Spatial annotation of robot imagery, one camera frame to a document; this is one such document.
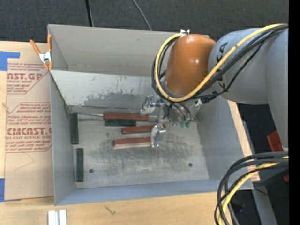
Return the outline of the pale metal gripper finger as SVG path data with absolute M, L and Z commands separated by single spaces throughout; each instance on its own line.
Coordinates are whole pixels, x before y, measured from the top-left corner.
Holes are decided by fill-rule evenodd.
M 156 108 L 161 107 L 161 103 L 159 101 L 155 102 L 153 96 L 147 96 L 142 108 L 140 109 L 140 115 L 145 116 L 154 112 Z
M 162 138 L 166 134 L 166 128 L 164 124 L 156 124 L 150 135 L 151 147 L 158 147 Z

